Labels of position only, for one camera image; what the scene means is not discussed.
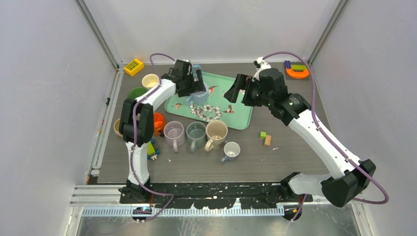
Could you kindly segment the light blue mug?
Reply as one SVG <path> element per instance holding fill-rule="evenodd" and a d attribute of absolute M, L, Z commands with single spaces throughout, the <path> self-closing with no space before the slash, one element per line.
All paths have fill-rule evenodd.
<path fill-rule="evenodd" d="M 186 97 L 185 102 L 188 105 L 194 104 L 194 105 L 205 105 L 207 103 L 208 97 L 209 97 L 209 90 L 208 90 L 208 86 L 206 83 L 204 83 L 205 86 L 205 91 L 199 91 L 199 92 L 195 92 L 190 94 L 189 96 Z"/>

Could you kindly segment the grey mug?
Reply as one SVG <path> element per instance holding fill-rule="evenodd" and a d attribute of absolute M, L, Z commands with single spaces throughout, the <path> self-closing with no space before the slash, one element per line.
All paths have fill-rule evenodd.
<path fill-rule="evenodd" d="M 194 153 L 197 148 L 204 147 L 208 141 L 205 124 L 199 121 L 190 123 L 186 128 L 186 137 L 192 153 Z"/>

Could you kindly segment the tall floral mug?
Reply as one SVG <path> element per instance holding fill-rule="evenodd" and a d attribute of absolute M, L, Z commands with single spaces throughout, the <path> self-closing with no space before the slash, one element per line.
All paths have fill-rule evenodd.
<path fill-rule="evenodd" d="M 205 144 L 205 151 L 220 149 L 228 135 L 228 127 L 220 120 L 211 121 L 206 126 L 206 135 L 208 141 Z"/>

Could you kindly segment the cream plain mug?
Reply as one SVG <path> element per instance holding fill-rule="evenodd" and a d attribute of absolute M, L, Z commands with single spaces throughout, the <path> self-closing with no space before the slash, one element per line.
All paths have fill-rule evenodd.
<path fill-rule="evenodd" d="M 147 90 L 159 84 L 159 77 L 156 74 L 147 74 L 142 78 L 142 86 Z"/>

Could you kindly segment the orange mug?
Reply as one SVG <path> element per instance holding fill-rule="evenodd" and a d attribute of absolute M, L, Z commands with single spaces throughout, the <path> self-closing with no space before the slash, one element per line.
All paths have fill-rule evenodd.
<path fill-rule="evenodd" d="M 154 135 L 164 137 L 164 127 L 166 121 L 164 116 L 161 113 L 153 113 L 153 125 L 154 125 Z"/>

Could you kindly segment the lilac mug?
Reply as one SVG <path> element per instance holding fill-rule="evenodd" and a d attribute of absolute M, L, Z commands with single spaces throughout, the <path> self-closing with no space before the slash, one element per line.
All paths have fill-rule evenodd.
<path fill-rule="evenodd" d="M 179 121 L 167 123 L 163 132 L 166 143 L 173 148 L 174 152 L 178 152 L 179 147 L 186 143 L 185 128 Z"/>

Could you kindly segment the cream floral mug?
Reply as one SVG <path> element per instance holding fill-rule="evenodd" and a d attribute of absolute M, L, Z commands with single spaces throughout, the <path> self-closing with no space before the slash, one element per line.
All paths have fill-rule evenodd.
<path fill-rule="evenodd" d="M 145 87 L 135 87 L 128 93 L 129 99 L 136 99 L 148 92 L 148 89 Z"/>

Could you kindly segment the small blue-grey cup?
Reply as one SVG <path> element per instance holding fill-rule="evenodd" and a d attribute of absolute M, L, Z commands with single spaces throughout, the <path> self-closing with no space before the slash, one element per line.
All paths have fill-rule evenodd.
<path fill-rule="evenodd" d="M 221 159 L 221 163 L 227 161 L 233 161 L 240 154 L 240 146 L 236 142 L 227 142 L 223 148 L 224 157 Z"/>

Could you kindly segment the beige teapot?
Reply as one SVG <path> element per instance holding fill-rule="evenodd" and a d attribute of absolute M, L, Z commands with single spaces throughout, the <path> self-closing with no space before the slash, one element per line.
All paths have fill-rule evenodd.
<path fill-rule="evenodd" d="M 120 127 L 120 118 L 117 119 L 114 124 L 113 124 L 113 131 L 114 133 L 119 137 L 119 138 L 123 138 L 123 135 L 120 133 L 119 131 L 119 127 Z"/>

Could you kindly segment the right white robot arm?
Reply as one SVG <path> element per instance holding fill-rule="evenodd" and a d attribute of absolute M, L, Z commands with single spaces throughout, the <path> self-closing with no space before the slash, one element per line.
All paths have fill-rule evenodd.
<path fill-rule="evenodd" d="M 336 207 L 343 207 L 365 190 L 376 171 L 370 160 L 360 160 L 332 135 L 324 136 L 327 128 L 319 122 L 311 105 L 298 93 L 290 93 L 284 75 L 262 58 L 254 61 L 254 76 L 237 74 L 224 97 L 236 103 L 244 91 L 245 106 L 266 106 L 271 114 L 295 131 L 315 151 L 329 173 L 305 175 L 294 172 L 283 179 L 281 197 L 293 202 L 301 194 L 325 197 Z"/>

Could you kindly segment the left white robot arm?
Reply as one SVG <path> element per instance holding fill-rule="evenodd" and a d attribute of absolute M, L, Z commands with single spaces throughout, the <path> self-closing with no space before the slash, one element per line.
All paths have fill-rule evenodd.
<path fill-rule="evenodd" d="M 201 68 L 178 59 L 147 93 L 135 99 L 125 99 L 119 132 L 129 154 L 129 175 L 126 186 L 120 189 L 122 195 L 144 204 L 152 194 L 147 150 L 154 135 L 155 109 L 173 95 L 185 97 L 205 89 Z"/>

